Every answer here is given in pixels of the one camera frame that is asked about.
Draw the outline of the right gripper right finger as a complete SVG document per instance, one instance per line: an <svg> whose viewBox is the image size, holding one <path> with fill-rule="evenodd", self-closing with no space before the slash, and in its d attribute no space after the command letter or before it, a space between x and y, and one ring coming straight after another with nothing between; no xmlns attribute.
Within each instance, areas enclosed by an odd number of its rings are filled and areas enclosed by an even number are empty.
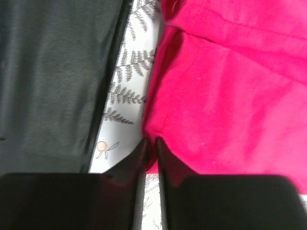
<svg viewBox="0 0 307 230"><path fill-rule="evenodd" d="M202 175L156 142L165 230L304 230L307 212L279 175Z"/></svg>

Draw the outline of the magenta t shirt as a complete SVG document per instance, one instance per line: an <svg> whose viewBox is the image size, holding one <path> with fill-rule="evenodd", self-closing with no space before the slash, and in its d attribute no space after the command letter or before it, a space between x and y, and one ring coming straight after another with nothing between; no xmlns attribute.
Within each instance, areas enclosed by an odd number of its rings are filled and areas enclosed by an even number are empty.
<svg viewBox="0 0 307 230"><path fill-rule="evenodd" d="M307 192L307 3L163 0L142 133L200 174Z"/></svg>

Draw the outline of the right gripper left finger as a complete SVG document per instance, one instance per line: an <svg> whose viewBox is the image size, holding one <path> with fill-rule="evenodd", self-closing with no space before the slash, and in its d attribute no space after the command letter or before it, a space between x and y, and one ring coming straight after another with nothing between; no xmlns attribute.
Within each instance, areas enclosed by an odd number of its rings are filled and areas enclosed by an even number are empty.
<svg viewBox="0 0 307 230"><path fill-rule="evenodd" d="M10 173L0 179L3 230L139 230L148 143L99 173Z"/></svg>

